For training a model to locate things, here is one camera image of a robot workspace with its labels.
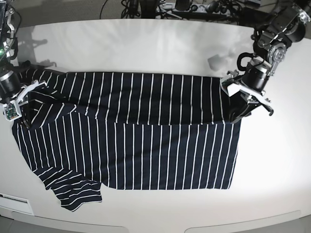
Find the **navy white striped T-shirt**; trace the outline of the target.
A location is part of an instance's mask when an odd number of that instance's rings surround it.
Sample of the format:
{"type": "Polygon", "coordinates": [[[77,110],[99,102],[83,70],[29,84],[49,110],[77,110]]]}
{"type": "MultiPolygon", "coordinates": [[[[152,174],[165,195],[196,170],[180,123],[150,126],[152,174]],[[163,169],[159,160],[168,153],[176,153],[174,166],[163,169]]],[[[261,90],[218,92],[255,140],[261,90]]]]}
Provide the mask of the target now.
{"type": "Polygon", "coordinates": [[[28,123],[13,136],[27,165],[63,208],[118,190],[228,189],[240,123],[217,78],[31,68],[28,123]]]}

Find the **white power strip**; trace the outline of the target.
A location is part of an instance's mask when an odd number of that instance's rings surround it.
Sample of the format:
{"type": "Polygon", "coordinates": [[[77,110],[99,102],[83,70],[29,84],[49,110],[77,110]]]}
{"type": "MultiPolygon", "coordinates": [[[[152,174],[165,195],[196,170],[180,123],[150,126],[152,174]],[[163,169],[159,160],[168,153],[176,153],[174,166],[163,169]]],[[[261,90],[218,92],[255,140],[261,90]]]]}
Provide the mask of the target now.
{"type": "Polygon", "coordinates": [[[175,7],[175,3],[161,3],[159,5],[159,8],[162,12],[164,13],[173,13],[175,15],[199,15],[199,16],[204,16],[204,15],[211,15],[211,16],[230,16],[230,11],[226,9],[226,11],[222,10],[222,8],[219,6],[217,7],[214,11],[212,12],[210,7],[208,5],[204,4],[197,4],[193,3],[190,5],[188,10],[185,11],[179,11],[175,7]]]}

